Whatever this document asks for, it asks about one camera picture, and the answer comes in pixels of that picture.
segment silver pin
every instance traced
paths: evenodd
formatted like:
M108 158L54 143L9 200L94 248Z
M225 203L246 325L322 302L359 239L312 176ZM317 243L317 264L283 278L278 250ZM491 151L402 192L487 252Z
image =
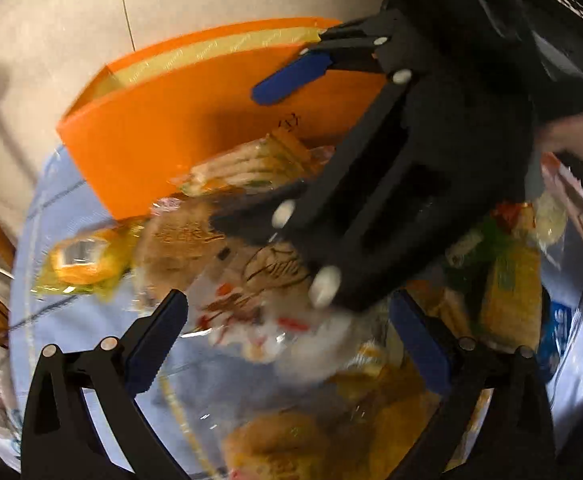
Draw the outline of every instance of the silver pin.
M296 208L295 200L285 200L282 202L271 217L271 225L276 229L282 229L293 215Z
M51 357L56 353L56 345L47 345L42 349L44 357Z
M533 350L528 346L521 346L518 348L518 352L520 352L521 356L523 356L525 359L531 359L533 357Z
M118 346L118 340L112 336L104 338L100 341L100 348L103 350L113 350Z
M342 274L335 266L326 266L318 270L313 283L309 287L309 299L316 308L326 308L340 288Z
M392 82L397 85L404 85L405 83L408 83L411 78L412 71L408 68L404 70L398 70L397 72L394 72L393 76L391 76Z
M467 352L471 352L472 350L476 349L476 341L474 341L470 337L461 337L460 339L458 339L458 344L460 348Z

